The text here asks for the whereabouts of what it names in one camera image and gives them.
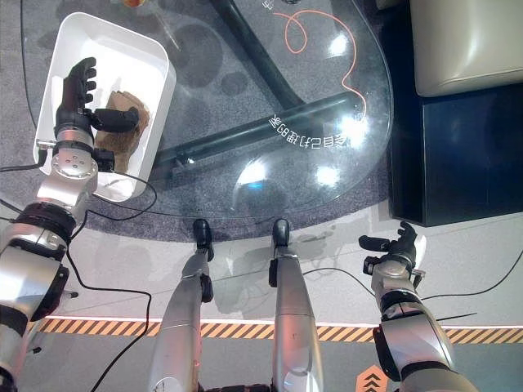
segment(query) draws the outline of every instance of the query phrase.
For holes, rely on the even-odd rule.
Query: glass table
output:
[[[165,47],[177,84],[150,174],[159,214],[292,220],[353,189],[387,147],[391,83],[351,1],[145,0],[127,7],[122,0],[24,0],[23,7],[35,118],[68,14],[98,16]],[[146,196],[127,205],[143,207]]]

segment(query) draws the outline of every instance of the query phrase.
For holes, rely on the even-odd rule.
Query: wire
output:
[[[143,214],[145,212],[148,212],[156,204],[156,200],[158,200],[158,194],[156,193],[156,189],[154,188],[154,186],[149,181],[142,180],[141,178],[138,178],[138,177],[135,177],[135,176],[131,176],[130,174],[122,173],[120,171],[112,171],[112,172],[114,174],[119,174],[120,176],[126,176],[126,177],[129,177],[129,178],[132,178],[133,180],[137,180],[137,181],[140,181],[140,182],[144,183],[146,186],[148,186],[153,191],[153,193],[154,193],[153,201],[151,202],[151,204],[147,208],[145,208],[143,210],[139,210],[139,212],[137,214],[134,214],[134,215],[131,215],[131,216],[126,216],[125,218],[115,218],[113,216],[107,216],[105,214],[102,214],[101,212],[96,212],[96,211],[93,211],[93,210],[88,210],[89,212],[91,212],[91,213],[93,213],[95,215],[101,216],[103,218],[109,219],[111,221],[129,221],[130,219],[136,218],[137,216],[140,216],[141,214]]]
[[[6,173],[6,172],[19,172],[23,170],[32,170],[37,169],[39,167],[42,167],[47,160],[47,150],[46,149],[39,149],[38,150],[38,162],[33,165],[26,165],[26,166],[5,166],[0,167],[0,173]],[[19,214],[22,212],[18,207],[13,206],[12,204],[6,202],[5,200],[0,198],[0,204],[3,206],[9,208],[10,210],[14,212],[18,212]]]
[[[22,212],[22,210],[20,210],[18,207],[13,206],[12,204],[6,202],[2,198],[0,198],[0,204],[2,204],[4,207],[7,207],[14,212],[18,212],[19,214]]]
[[[85,227],[85,224],[87,222],[87,211],[85,212],[85,216],[83,218],[83,222],[82,224],[80,225],[80,227],[78,228],[78,230],[76,230],[76,232],[73,234],[73,236],[71,238],[74,238],[76,237],[80,231],[82,231],[82,229]],[[118,360],[120,358],[122,358],[122,356],[131,348],[133,347],[143,336],[145,336],[145,334],[147,333],[148,329],[149,329],[149,314],[150,314],[150,302],[152,300],[152,296],[150,295],[149,292],[143,292],[143,291],[140,291],[140,290],[130,290],[130,289],[125,289],[125,288],[108,288],[108,287],[93,287],[93,286],[88,286],[86,285],[82,278],[80,278],[80,273],[78,272],[78,268],[76,267],[76,264],[74,263],[73,261],[73,257],[71,257],[71,254],[69,253],[69,249],[65,252],[65,255],[67,255],[67,258],[69,259],[69,263],[71,264],[71,267],[73,267],[73,270],[74,270],[74,274],[76,275],[76,279],[78,280],[78,283],[80,284],[80,286],[82,286],[83,288],[87,289],[87,290],[92,290],[92,291],[96,291],[96,292],[128,292],[128,293],[131,293],[131,294],[142,294],[144,296],[147,296],[148,297],[148,300],[147,300],[147,306],[145,308],[145,328],[144,330],[140,333],[140,335],[138,335],[131,343],[129,343],[128,345],[126,345],[114,358],[113,360],[109,363],[109,365],[107,365],[107,367],[105,368],[105,370],[101,373],[100,377],[98,378],[98,380],[96,381],[95,385],[92,387],[91,389],[91,392],[95,392],[96,389],[100,386],[101,382],[104,380],[105,376],[107,376],[107,373],[109,373],[109,371],[111,370],[111,368],[118,362]]]
[[[485,294],[486,292],[489,292],[490,290],[494,290],[497,286],[499,286],[501,283],[503,283],[504,280],[506,278],[508,278],[508,275],[510,275],[510,273],[516,268],[517,263],[519,263],[519,261],[521,260],[521,256],[523,256],[523,250],[521,250],[520,255],[516,258],[516,261],[514,262],[514,264],[510,268],[510,270],[505,274],[505,276],[503,276],[501,278],[501,280],[499,280],[499,282],[497,282],[492,287],[486,288],[485,290],[481,290],[480,292],[468,292],[468,293],[463,293],[463,294],[438,294],[436,296],[426,296],[425,298],[422,298],[422,301],[431,300],[432,298],[441,298],[444,296],[478,296],[480,294]]]
[[[38,162],[33,165],[26,165],[26,166],[5,166],[0,167],[0,173],[5,172],[21,172],[23,170],[32,170],[32,169],[38,169],[39,167],[42,167],[46,163],[47,159],[47,150],[46,149],[39,149],[38,150]]]
[[[474,314],[477,314],[477,312],[467,313],[467,314],[460,314],[459,316],[450,316],[450,317],[444,317],[444,318],[437,318],[436,321],[460,319],[461,317],[473,316]]]
[[[25,42],[24,42],[24,1],[20,0],[20,43],[22,47],[22,74],[24,76],[24,86],[25,86],[25,99],[27,100],[27,107],[29,109],[29,116],[31,117],[31,122],[33,123],[34,129],[37,128],[36,121],[34,121],[33,110],[29,104],[29,92],[27,91],[27,72],[25,70]]]
[[[316,271],[326,271],[326,270],[332,270],[332,271],[338,271],[338,272],[343,272],[344,274],[347,274],[349,275],[351,278],[353,278],[362,288],[365,289],[365,291],[370,294],[371,296],[374,297],[374,294],[373,292],[371,292],[367,286],[365,286],[356,276],[354,276],[353,274],[351,274],[350,272],[348,271],[345,271],[344,269],[341,269],[341,268],[335,268],[335,267],[323,267],[323,268],[316,268],[316,269],[311,269],[310,271],[306,271],[303,273],[303,276],[305,275],[308,275],[308,274],[311,274],[313,272],[316,272]]]

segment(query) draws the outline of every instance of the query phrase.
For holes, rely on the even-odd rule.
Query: warning stripe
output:
[[[143,320],[124,318],[45,318],[39,326],[40,332],[69,333],[102,336],[138,336],[145,327]],[[149,322],[147,336],[157,336],[161,321]],[[202,337],[222,339],[273,339],[275,326],[269,322],[235,320],[228,322],[202,322]],[[348,327],[342,324],[317,326],[320,341],[371,343],[373,327]],[[450,341],[457,345],[523,343],[523,327],[448,327],[445,332]]]

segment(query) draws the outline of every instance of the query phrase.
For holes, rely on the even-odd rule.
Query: white tray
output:
[[[43,93],[42,108],[34,139],[34,161],[38,161],[37,139],[54,140],[56,109],[60,105],[62,81],[71,68],[85,57],[96,58],[96,90],[89,109],[104,108],[112,91],[129,91],[150,112],[149,125],[129,160],[127,173],[143,180],[149,178],[158,149],[165,118],[176,84],[176,73],[167,52],[157,41],[131,30],[75,12],[67,16],[58,32],[51,67]],[[49,174],[51,155],[41,169]],[[100,173],[96,194],[122,202],[141,194],[145,185],[130,178]]]

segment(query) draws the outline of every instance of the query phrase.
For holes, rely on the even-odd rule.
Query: brown work glove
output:
[[[144,129],[149,124],[149,111],[144,104],[130,92],[113,91],[107,101],[107,109],[127,111],[131,107],[138,109],[138,125],[132,131],[125,133],[108,133],[98,131],[95,137],[95,147],[114,152],[114,170],[126,172],[129,158],[136,150]]]

